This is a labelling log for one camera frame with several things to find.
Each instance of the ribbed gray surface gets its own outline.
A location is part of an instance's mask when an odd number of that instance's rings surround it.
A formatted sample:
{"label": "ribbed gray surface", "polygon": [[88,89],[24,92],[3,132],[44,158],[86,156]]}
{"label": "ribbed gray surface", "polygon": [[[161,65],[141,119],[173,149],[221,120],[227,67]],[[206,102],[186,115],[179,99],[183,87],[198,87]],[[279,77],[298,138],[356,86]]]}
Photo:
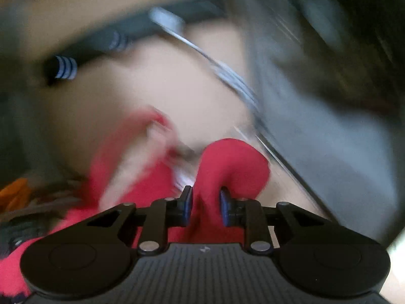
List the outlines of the ribbed gray surface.
{"label": "ribbed gray surface", "polygon": [[103,295],[81,301],[52,301],[32,296],[27,304],[50,303],[272,303],[379,304],[377,294],[351,300],[318,298],[295,288],[272,260],[245,253],[237,243],[179,244],[138,261],[131,274]]}

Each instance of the folded red fabric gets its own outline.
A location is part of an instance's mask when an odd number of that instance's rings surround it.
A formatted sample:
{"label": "folded red fabric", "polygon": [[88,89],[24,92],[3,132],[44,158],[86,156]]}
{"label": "folded red fabric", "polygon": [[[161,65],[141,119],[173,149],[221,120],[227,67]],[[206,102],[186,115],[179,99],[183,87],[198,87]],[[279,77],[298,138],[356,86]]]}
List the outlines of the folded red fabric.
{"label": "folded red fabric", "polygon": [[[93,160],[88,181],[82,187],[84,205],[71,209],[65,219],[53,230],[73,225],[97,214],[98,201],[106,189],[120,156],[134,133],[151,122],[172,127],[158,111],[143,109],[135,112],[102,144]],[[166,157],[151,164],[143,179],[132,186],[120,199],[147,207],[154,200],[173,193],[173,173],[169,164],[173,148],[167,148]],[[239,228],[222,224],[219,208],[219,190],[228,187],[233,197],[254,199],[266,185],[270,175],[267,159],[252,146],[236,139],[223,139],[210,144],[204,151],[194,185],[194,204],[190,225],[171,228],[169,242],[220,243],[243,242]],[[25,242],[10,256],[0,261],[0,294],[15,296],[30,293],[19,270],[19,261],[25,249],[37,239]]]}

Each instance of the red fabric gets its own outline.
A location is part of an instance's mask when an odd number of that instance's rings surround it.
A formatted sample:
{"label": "red fabric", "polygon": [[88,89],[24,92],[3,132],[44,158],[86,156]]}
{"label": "red fabric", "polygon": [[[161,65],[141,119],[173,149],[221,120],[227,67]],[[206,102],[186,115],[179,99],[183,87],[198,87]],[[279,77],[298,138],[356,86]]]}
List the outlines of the red fabric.
{"label": "red fabric", "polygon": [[[106,189],[121,154],[133,135],[153,121],[172,127],[156,110],[143,109],[125,119],[103,143],[92,163],[89,180],[82,188],[84,205],[71,209],[53,232],[99,212],[98,200]],[[168,147],[166,157],[152,163],[143,179],[133,185],[120,203],[135,202],[137,207],[146,207],[154,200],[171,195],[173,175],[168,163],[171,153],[172,148]],[[222,186],[227,186],[233,197],[254,199],[266,185],[269,175],[266,158],[245,142],[223,139],[210,144],[201,158],[194,185],[190,225],[186,228],[169,229],[169,242],[243,242],[240,228],[226,228],[222,225],[219,190]],[[21,292],[26,295],[30,293],[19,270],[19,261],[25,249],[36,240],[25,242],[9,257],[0,261],[0,294],[11,297]]]}

